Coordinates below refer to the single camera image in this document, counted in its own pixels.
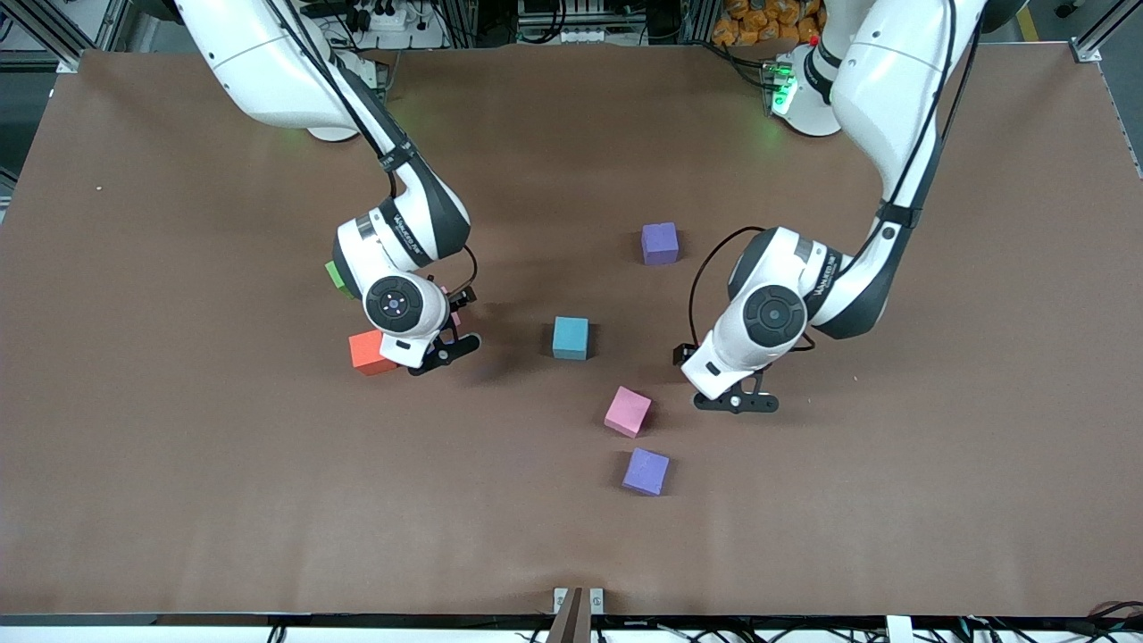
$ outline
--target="orange cube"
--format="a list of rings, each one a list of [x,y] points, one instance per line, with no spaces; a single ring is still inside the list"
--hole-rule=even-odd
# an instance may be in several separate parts
[[[350,359],[362,376],[387,373],[400,367],[381,356],[381,331],[376,329],[350,338]]]

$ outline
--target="metal bracket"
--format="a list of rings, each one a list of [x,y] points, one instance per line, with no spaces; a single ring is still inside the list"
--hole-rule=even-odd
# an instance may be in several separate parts
[[[563,600],[567,597],[567,587],[557,587],[552,592],[552,613],[559,613],[560,608],[563,605]],[[591,600],[591,613],[602,614],[604,612],[604,588],[592,587],[588,596]]]
[[[547,641],[559,643],[591,642],[591,606],[588,590],[574,587],[565,592],[563,601],[547,630]]]
[[[1072,59],[1077,63],[1098,63],[1103,59],[1098,49],[1081,49],[1079,39],[1074,35],[1068,39],[1068,48],[1072,50]]]
[[[754,391],[748,393],[743,391],[742,383],[750,379],[754,380]],[[694,403],[695,409],[700,411],[729,411],[735,416],[738,413],[774,413],[778,410],[778,399],[762,391],[762,371],[735,383],[729,391],[716,400],[709,400],[705,395],[696,393]]]
[[[895,614],[885,617],[885,637],[889,643],[911,643],[913,641],[913,619]]]

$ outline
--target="green cube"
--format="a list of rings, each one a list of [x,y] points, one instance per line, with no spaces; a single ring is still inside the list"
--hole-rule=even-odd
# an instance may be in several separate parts
[[[326,272],[329,272],[329,278],[333,279],[334,286],[337,286],[337,289],[341,290],[342,294],[344,294],[347,298],[353,298],[353,292],[351,292],[349,287],[345,286],[345,281],[342,280],[342,275],[337,272],[337,266],[334,265],[334,262],[330,260],[326,264]]]

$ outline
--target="green light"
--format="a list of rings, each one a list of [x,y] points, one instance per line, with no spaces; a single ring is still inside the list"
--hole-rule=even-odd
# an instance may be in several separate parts
[[[798,93],[798,79],[791,75],[785,83],[774,93],[772,108],[778,114],[785,114],[793,101],[793,95]]]

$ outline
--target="black cable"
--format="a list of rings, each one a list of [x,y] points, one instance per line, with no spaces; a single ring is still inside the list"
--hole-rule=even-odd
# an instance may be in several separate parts
[[[748,61],[745,58],[740,58],[730,54],[730,50],[728,48],[722,47],[721,49],[719,49],[718,47],[711,45],[710,42],[706,42],[705,40],[687,40],[684,42],[684,45],[697,45],[706,49],[708,51],[714,54],[716,56],[722,58],[724,61],[730,63],[730,66],[734,67],[734,71],[737,72],[738,77],[742,78],[744,81],[746,81],[746,85],[750,85],[751,87],[754,87],[757,89],[774,89],[774,90],[782,88],[781,85],[775,82],[762,82],[756,80],[742,70],[742,67],[761,70],[765,66],[764,63],[760,63],[758,61]]]
[[[469,244],[464,243],[464,246],[463,246],[462,249],[464,249],[464,251],[469,252],[469,258],[472,259],[472,274],[463,283],[461,283],[461,286],[457,287],[455,290],[449,290],[450,292],[459,292],[459,291],[464,290],[464,288],[467,288],[469,286],[471,286],[472,282],[477,280],[477,272],[480,271],[480,264],[477,263],[477,255],[472,254],[472,250],[469,248]]]
[[[730,54],[729,50],[727,50],[725,48],[724,49],[719,49],[718,47],[716,47],[714,45],[712,45],[710,42],[706,42],[705,40],[686,40],[682,43],[684,45],[698,45],[702,48],[704,48],[708,51],[710,51],[711,54],[714,54],[716,56],[722,58],[724,61],[737,63],[737,64],[740,64],[740,65],[742,65],[744,67],[762,69],[762,63],[761,62],[759,62],[759,61],[748,61],[746,58],[740,58],[740,57]]]
[[[912,169],[913,161],[917,159],[917,154],[921,151],[921,143],[925,142],[925,132],[928,129],[930,122],[936,116],[937,105],[941,103],[941,95],[944,94],[944,83],[949,79],[949,72],[952,71],[952,53],[956,49],[957,43],[957,2],[956,0],[948,0],[949,6],[949,46],[945,48],[944,53],[944,69],[941,70],[941,81],[937,83],[936,91],[933,93],[933,103],[929,105],[929,111],[925,115],[925,121],[921,123],[920,134],[917,136],[917,142],[913,143],[913,148],[909,152],[909,159],[905,160],[905,164],[901,170],[901,176],[897,177],[897,184],[893,187],[893,194],[889,195],[888,203],[893,204],[897,200],[897,194],[901,193],[901,187],[905,184],[905,177],[909,176],[909,170]],[[961,89],[964,89],[964,81],[967,74],[961,78]],[[869,236],[865,236],[865,241],[862,242],[861,248],[857,249],[857,254],[854,255],[853,259],[849,260],[847,265],[838,270],[837,276],[834,279],[840,279],[846,272],[853,267],[857,259],[865,254],[869,249],[870,243],[873,242],[881,233],[881,227],[885,226],[884,220],[878,220],[877,226],[870,232]]]
[[[561,31],[563,31],[563,25],[567,24],[568,19],[568,3],[567,0],[560,0],[560,5],[557,9],[552,11],[552,25],[547,27],[547,33],[538,38],[537,40],[531,40],[523,35],[518,35],[523,42],[529,45],[544,45],[554,40]]]
[[[712,249],[710,251],[710,254],[706,255],[706,258],[704,258],[703,263],[698,266],[698,271],[695,272],[695,280],[690,282],[690,296],[687,297],[687,324],[690,327],[690,344],[693,344],[695,346],[698,346],[698,335],[695,332],[695,291],[698,289],[698,279],[700,279],[700,276],[703,275],[703,271],[706,270],[706,264],[709,264],[711,262],[711,259],[714,258],[714,255],[718,254],[718,250],[722,249],[724,246],[726,246],[732,240],[734,240],[734,238],[737,236],[738,234],[742,234],[743,232],[750,232],[750,231],[765,232],[766,228],[765,227],[759,227],[757,225],[746,225],[745,227],[740,227],[738,230],[735,230],[734,232],[730,233],[729,236],[722,239],[721,241],[719,241],[719,243],[717,246],[714,246],[714,249]],[[801,338],[804,340],[806,340],[807,343],[809,343],[809,345],[808,346],[793,347],[793,348],[790,349],[790,353],[804,353],[804,352],[814,351],[815,348],[817,348],[817,343],[815,343],[814,339],[810,338],[809,336],[807,336],[806,333],[802,333]],[[789,634],[789,632],[790,630],[785,630],[785,632],[778,634],[777,636],[774,637],[774,641],[770,641],[769,643],[775,643],[775,641],[777,641],[778,638],[782,638],[783,636],[785,636],[786,634]]]
[[[327,83],[329,83],[330,89],[333,89],[334,94],[342,102],[342,105],[345,107],[345,111],[350,114],[350,118],[353,119],[353,124],[355,124],[358,131],[361,132],[361,137],[369,143],[369,146],[373,147],[373,151],[374,153],[377,154],[377,158],[379,159],[384,156],[385,153],[381,150],[381,145],[377,143],[377,139],[374,138],[373,134],[369,132],[369,129],[365,126],[365,122],[361,120],[361,116],[358,115],[357,110],[353,108],[353,106],[350,104],[349,98],[345,97],[345,94],[342,91],[341,87],[337,86],[337,81],[334,79],[333,72],[329,71],[329,67],[326,66],[326,63],[322,62],[321,58],[317,55],[319,49],[318,46],[314,45],[313,39],[310,38],[310,32],[306,31],[305,29],[302,29],[301,30],[302,35],[299,37],[297,31],[293,26],[290,26],[290,24],[286,21],[286,17],[282,16],[282,13],[278,9],[278,6],[272,0],[263,0],[263,3],[266,7],[269,7],[270,10],[274,14],[274,17],[278,18],[278,22],[281,25],[281,27],[286,31],[286,33],[290,37],[290,39],[294,40],[294,43],[298,46],[302,55],[310,61],[310,64],[312,64],[313,67],[318,71],[318,74],[321,75],[321,78],[323,78]],[[297,9],[294,7],[294,5],[291,2],[283,2],[283,5],[286,5],[286,7],[289,9],[290,15],[294,18],[294,24],[302,25],[303,24],[302,17],[298,15]]]
[[[358,47],[357,38],[353,37],[353,32],[350,31],[350,26],[345,24],[344,19],[342,19],[342,14],[337,11],[337,8],[334,7],[334,3],[329,0],[321,0],[321,2],[329,8],[329,10],[334,14],[334,17],[337,18],[337,22],[341,23],[342,29],[345,30],[345,37],[350,39],[349,49],[352,49],[354,54],[360,53],[361,48]]]
[[[286,626],[275,625],[270,628],[270,636],[266,637],[266,643],[283,643],[286,641]]]
[[[941,102],[941,95],[944,94],[944,83],[949,80],[949,73],[952,71],[952,53],[957,48],[957,2],[956,0],[948,0],[949,6],[949,46],[944,51],[944,67],[941,70],[941,80],[937,82],[936,91],[933,93],[933,104],[929,105],[928,114],[925,115],[925,121],[921,123],[920,134],[917,136],[917,142],[913,143],[913,150],[909,153],[909,159],[905,160],[904,169],[901,171],[901,176],[897,177],[897,185],[893,188],[893,194],[889,195],[889,204],[893,204],[897,200],[897,194],[901,193],[901,188],[905,185],[905,177],[909,176],[909,170],[912,169],[913,161],[917,159],[917,154],[921,151],[921,143],[925,142],[925,132],[928,130],[928,126],[933,122],[936,116],[936,107]]]
[[[1118,612],[1119,610],[1126,610],[1127,608],[1143,608],[1143,602],[1141,602],[1141,601],[1124,601],[1122,603],[1116,603],[1114,605],[1111,605],[1110,608],[1106,608],[1106,609],[1100,610],[1098,612],[1088,614],[1087,618],[1088,619],[1102,619],[1104,617],[1108,617],[1108,616],[1111,616],[1111,614]]]
[[[703,263],[698,266],[698,272],[695,272],[695,280],[690,282],[690,297],[687,299],[687,321],[690,324],[690,344],[694,344],[696,346],[698,345],[698,336],[697,333],[695,333],[695,290],[698,289],[698,278],[703,275],[703,270],[706,270],[706,264],[710,263],[712,258],[714,258],[714,255],[718,254],[718,250],[722,249],[724,246],[734,240],[734,238],[737,236],[738,234],[750,231],[765,232],[766,228],[759,227],[757,225],[746,225],[745,227],[735,230],[734,232],[730,233],[729,236],[722,239],[721,241],[719,241],[717,246],[714,246],[714,249],[712,249],[711,252],[706,255],[706,258],[704,258]],[[782,635],[780,634],[777,637],[774,638],[774,641],[777,641],[777,638],[781,636]]]
[[[437,14],[437,18],[440,19],[441,26],[443,26],[445,30],[448,31],[448,37],[453,39],[453,48],[459,49],[461,47],[466,47],[469,42],[467,38],[464,38],[463,35],[457,35],[457,30],[456,27],[453,26],[453,21],[445,17],[445,14],[440,10],[440,7],[437,6],[437,0],[430,0],[430,5],[432,5],[432,10]],[[459,33],[465,34],[465,31],[459,30]]]
[[[815,346],[817,346],[817,345],[815,345],[814,341],[810,340],[810,346],[808,346],[808,347],[791,348],[790,352],[793,353],[796,351],[813,351]],[[840,632],[838,632],[836,629],[825,628],[825,632],[829,632],[830,634],[837,636],[838,638],[844,638],[846,641],[849,641],[849,643],[858,643],[857,640],[854,638],[853,636],[850,636],[848,634],[841,634]]]
[[[701,640],[701,638],[702,638],[703,636],[706,636],[708,634],[713,634],[713,635],[714,635],[714,636],[717,636],[717,637],[718,637],[718,640],[719,640],[719,641],[721,641],[722,643],[730,643],[730,640],[729,640],[729,638],[727,638],[726,636],[722,636],[722,634],[721,634],[721,633],[720,633],[719,630],[717,630],[717,629],[708,629],[708,630],[703,632],[702,634],[700,634],[698,636],[696,636],[696,637],[695,637],[695,640],[696,640],[696,641],[698,641],[698,640]]]
[[[1029,636],[1028,634],[1025,634],[1025,633],[1024,633],[1024,630],[1023,630],[1023,629],[1020,629],[1018,627],[1012,627],[1010,625],[1008,625],[1008,624],[1004,622],[1004,621],[1002,621],[1002,620],[1000,620],[999,618],[996,618],[996,619],[993,619],[993,620],[996,620],[996,621],[997,621],[997,624],[999,624],[999,625],[1000,625],[1000,627],[1002,627],[1002,628],[1005,628],[1005,629],[1008,629],[1008,630],[1010,630],[1010,632],[1012,632],[1013,634],[1015,634],[1016,636],[1020,636],[1021,638],[1023,638],[1023,640],[1024,640],[1024,643],[1040,643],[1040,642],[1039,642],[1039,641],[1037,641],[1036,638],[1032,638],[1031,636]]]
[[[973,63],[976,62],[976,49],[981,45],[981,31],[983,27],[984,21],[976,23],[976,31],[973,32],[973,43],[968,49],[968,58],[965,61],[965,73],[960,74],[960,83],[957,86],[957,93],[952,97],[952,107],[949,108],[949,116],[944,119],[944,129],[941,130],[942,144],[949,137],[949,130],[952,129],[952,121],[957,118],[957,110],[960,108],[960,97],[965,94],[968,74],[973,72]]]

